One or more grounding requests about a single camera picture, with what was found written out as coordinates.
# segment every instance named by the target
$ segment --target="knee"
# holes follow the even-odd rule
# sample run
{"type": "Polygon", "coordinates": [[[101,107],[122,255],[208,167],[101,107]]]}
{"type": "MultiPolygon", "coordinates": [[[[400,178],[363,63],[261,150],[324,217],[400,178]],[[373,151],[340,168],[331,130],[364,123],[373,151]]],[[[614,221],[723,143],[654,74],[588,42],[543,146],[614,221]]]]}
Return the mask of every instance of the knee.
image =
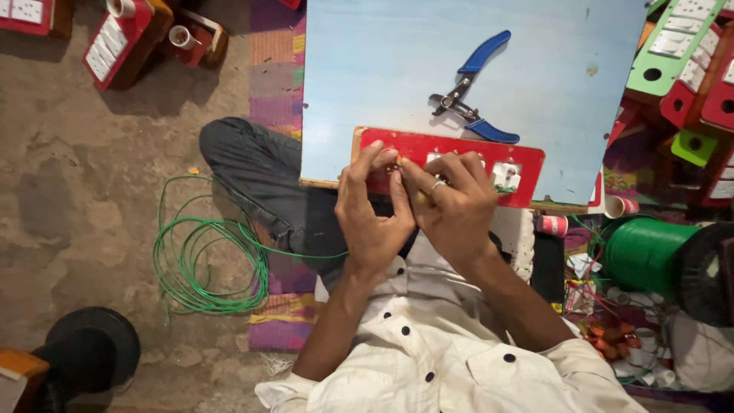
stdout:
{"type": "Polygon", "coordinates": [[[211,160],[222,150],[236,145],[241,137],[241,129],[248,122],[241,118],[223,118],[207,123],[199,133],[199,150],[204,160],[211,160]]]}

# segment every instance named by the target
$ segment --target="white shirt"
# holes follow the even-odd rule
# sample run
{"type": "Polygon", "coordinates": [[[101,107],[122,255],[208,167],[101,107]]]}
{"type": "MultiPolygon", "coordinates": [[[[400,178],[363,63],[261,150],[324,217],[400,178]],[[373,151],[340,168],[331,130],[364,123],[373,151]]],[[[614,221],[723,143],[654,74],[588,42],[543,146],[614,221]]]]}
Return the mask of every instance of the white shirt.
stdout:
{"type": "Polygon", "coordinates": [[[423,232],[390,274],[375,289],[352,351],[336,371],[321,383],[291,373],[258,384],[265,407],[278,413],[645,412],[588,342],[567,340],[541,353],[507,344],[481,292],[436,254],[423,232]]]}

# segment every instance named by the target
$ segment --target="dark gray pants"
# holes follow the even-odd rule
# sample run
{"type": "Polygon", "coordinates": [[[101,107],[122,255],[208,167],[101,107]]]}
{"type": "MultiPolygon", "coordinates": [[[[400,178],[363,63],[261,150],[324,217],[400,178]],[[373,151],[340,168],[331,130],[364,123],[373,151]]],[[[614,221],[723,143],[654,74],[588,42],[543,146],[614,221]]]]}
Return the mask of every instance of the dark gray pants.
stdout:
{"type": "MultiPolygon", "coordinates": [[[[298,183],[300,141],[245,119],[224,118],[204,126],[199,146],[217,181],[250,218],[270,232],[279,249],[311,256],[346,251],[334,215],[337,192],[298,183]]],[[[378,215],[393,214],[388,199],[377,197],[371,202],[378,215]]],[[[403,257],[417,233],[403,247],[403,257]]],[[[304,262],[331,289],[341,274],[344,257],[304,262]]]]}

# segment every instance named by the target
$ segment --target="forearm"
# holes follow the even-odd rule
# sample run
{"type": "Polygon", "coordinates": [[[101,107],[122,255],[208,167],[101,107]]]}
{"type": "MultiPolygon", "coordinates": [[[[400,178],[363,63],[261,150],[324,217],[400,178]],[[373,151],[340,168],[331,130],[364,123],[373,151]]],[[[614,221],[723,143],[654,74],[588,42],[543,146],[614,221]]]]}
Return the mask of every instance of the forearm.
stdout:
{"type": "Polygon", "coordinates": [[[355,276],[356,270],[349,267],[347,262],[339,284],[293,366],[293,373],[298,376],[314,381],[324,380],[349,355],[357,325],[374,289],[374,286],[359,281],[360,277],[355,276]]]}
{"type": "Polygon", "coordinates": [[[543,351],[574,338],[563,320],[530,286],[515,275],[494,248],[459,270],[476,281],[501,325],[518,347],[543,351]]]}

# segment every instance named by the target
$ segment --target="ring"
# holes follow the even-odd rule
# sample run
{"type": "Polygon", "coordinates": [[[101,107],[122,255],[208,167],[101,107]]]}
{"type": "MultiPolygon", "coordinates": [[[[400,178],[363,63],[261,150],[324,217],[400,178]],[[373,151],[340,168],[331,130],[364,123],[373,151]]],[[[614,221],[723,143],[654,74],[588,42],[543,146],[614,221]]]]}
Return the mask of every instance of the ring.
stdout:
{"type": "Polygon", "coordinates": [[[439,178],[436,178],[436,183],[435,183],[435,184],[433,184],[433,186],[431,187],[431,194],[433,194],[433,191],[434,191],[434,190],[436,189],[436,187],[437,187],[437,186],[439,186],[439,185],[446,185],[446,183],[445,183],[444,181],[440,180],[439,178]]]}

